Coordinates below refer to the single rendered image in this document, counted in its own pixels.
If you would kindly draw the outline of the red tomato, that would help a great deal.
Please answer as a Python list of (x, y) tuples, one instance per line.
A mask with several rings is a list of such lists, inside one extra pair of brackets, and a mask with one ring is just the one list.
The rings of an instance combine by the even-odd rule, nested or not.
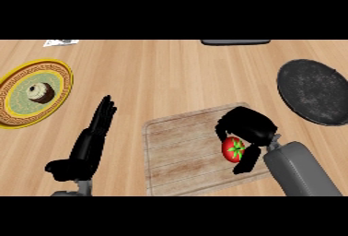
[(223, 159), (226, 159), (231, 163), (237, 163), (241, 159), (244, 149), (246, 147), (241, 140), (234, 136), (228, 136), (220, 143), (220, 153)]

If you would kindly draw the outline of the dark grey flat object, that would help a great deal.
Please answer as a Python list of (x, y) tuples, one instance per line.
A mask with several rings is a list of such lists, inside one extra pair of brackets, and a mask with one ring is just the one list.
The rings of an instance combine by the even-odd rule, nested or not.
[(269, 43), (269, 40), (200, 40), (200, 43), (209, 46), (256, 45)]

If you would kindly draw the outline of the white and grey object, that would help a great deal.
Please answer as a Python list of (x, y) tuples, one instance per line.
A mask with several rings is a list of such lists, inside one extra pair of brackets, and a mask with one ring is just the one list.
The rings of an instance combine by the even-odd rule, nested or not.
[(77, 40), (46, 40), (42, 44), (42, 47), (67, 46), (73, 44), (77, 44)]

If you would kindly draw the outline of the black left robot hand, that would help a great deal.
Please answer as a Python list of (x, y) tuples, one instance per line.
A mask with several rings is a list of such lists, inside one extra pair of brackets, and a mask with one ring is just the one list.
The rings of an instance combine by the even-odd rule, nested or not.
[(89, 126), (79, 133), (69, 158), (52, 160), (44, 166), (44, 170), (52, 174), (55, 181), (91, 179), (100, 162), (114, 112), (111, 97), (104, 96), (97, 105)]

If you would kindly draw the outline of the dark grey pan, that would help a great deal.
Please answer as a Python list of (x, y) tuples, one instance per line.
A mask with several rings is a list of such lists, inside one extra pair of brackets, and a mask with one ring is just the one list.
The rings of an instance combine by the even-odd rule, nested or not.
[(277, 90), (288, 109), (310, 123), (348, 124), (348, 80), (328, 65), (307, 59), (285, 62)]

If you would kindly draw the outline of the pale wooden cutting board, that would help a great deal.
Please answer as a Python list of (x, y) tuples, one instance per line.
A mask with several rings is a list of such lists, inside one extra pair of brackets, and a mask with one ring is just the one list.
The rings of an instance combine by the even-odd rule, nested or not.
[(219, 117), (237, 106), (185, 112), (147, 121), (141, 135), (147, 194), (201, 195), (269, 177), (262, 161), (251, 172), (232, 174), (234, 164), (223, 159), (215, 133)]

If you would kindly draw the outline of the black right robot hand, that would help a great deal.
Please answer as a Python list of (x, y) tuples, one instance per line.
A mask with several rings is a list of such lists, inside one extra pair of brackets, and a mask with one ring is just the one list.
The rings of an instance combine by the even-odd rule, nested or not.
[(219, 141), (226, 135), (235, 135), (250, 145), (244, 149), (241, 159), (234, 166), (232, 174), (250, 172), (260, 154), (260, 147), (266, 147), (275, 135), (277, 126), (269, 118), (251, 109), (237, 106), (218, 119), (215, 133)]

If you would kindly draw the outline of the yellow patterned plate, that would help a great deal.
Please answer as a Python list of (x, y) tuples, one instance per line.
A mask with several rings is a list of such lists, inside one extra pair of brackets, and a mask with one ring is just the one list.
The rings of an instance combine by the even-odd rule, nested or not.
[(57, 59), (38, 59), (11, 69), (0, 79), (0, 128), (23, 128), (46, 118), (72, 85), (72, 70)]

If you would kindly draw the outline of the chocolate cupcake with white frosting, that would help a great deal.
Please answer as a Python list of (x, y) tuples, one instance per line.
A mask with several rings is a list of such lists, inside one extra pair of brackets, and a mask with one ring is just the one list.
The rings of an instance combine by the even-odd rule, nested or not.
[(35, 83), (26, 89), (26, 98), (39, 104), (48, 103), (54, 98), (55, 92), (46, 83)]

